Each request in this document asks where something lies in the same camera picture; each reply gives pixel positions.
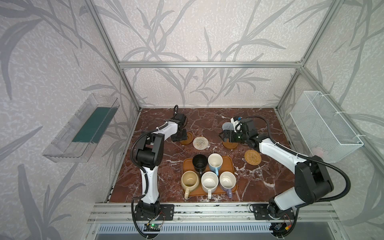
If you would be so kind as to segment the grey blue woven coaster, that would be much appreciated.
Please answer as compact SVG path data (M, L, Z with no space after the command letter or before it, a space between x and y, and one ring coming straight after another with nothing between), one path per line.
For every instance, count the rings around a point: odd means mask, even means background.
M223 125L222 125L222 130L223 130L223 131L224 131L224 130L234 131L235 128L234 128L233 123L231 123L231 122L225 122L225 123L223 123Z

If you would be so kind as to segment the brown wooden coaster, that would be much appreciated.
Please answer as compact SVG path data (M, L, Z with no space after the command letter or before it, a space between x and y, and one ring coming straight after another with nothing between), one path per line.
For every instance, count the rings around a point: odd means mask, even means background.
M226 142L222 141L222 144L226 149L229 149L229 150L236 149L239 145L238 143L231 143L229 141L226 141Z
M182 145L189 145L190 143L192 143L194 140L194 136L191 132L187 132L187 139L186 140L183 140L183 141L180 141L180 144Z

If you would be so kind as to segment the light blue mug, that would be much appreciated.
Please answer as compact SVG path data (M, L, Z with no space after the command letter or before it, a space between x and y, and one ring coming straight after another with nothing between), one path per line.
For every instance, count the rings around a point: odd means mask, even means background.
M217 176L219 176L219 170L223 164L223 158L221 155L213 153L208 157L209 168L212 172L214 172Z

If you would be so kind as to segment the tan rattan coaster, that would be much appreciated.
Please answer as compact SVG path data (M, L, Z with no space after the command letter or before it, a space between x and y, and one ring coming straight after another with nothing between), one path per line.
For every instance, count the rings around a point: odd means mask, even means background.
M245 161L252 166L257 166L262 162L260 153L255 150L247 150L245 152L244 158Z

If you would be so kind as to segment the black mug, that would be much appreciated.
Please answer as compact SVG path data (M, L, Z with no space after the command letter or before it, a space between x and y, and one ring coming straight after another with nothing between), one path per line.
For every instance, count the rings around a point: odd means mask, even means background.
M202 176L208 165L208 158L205 155L198 154L193 157L193 166L195 171Z

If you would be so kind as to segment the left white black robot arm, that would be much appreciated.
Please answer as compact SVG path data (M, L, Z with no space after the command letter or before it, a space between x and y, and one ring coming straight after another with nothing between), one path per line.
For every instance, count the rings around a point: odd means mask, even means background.
M175 105L170 120L154 130L147 131L139 136L131 147L130 159L140 169L142 176L142 195L134 197L138 200L136 211L149 215L160 213L158 191L158 168L163 160L165 140L171 138L173 142L186 140L185 130L187 117L179 113L179 106Z

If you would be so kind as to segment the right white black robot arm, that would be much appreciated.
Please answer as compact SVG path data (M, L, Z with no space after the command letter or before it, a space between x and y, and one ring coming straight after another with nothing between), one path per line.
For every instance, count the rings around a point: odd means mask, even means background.
M295 185L289 190L271 198L267 207L272 219L279 219L292 208L302 208L316 202L335 201L346 196L351 190L349 176L334 165L326 163L319 156L309 157L297 153L275 141L272 133L259 134L254 122L255 116L231 119L232 128L223 130L219 136L224 142L242 143L279 162L295 175ZM338 172L345 180L344 190L333 196L334 190L329 169Z

